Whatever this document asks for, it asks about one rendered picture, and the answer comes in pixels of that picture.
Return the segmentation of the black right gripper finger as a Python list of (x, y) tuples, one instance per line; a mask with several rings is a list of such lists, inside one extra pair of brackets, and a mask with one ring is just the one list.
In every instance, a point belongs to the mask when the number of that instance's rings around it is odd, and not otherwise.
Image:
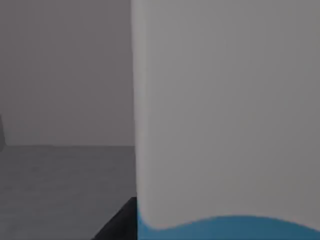
[(91, 240), (138, 240), (137, 197), (131, 197)]

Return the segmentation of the white and blue bottle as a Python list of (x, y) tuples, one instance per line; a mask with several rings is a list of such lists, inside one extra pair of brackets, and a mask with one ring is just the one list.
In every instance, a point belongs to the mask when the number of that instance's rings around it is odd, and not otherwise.
[(320, 240), (320, 0), (131, 0), (138, 240)]

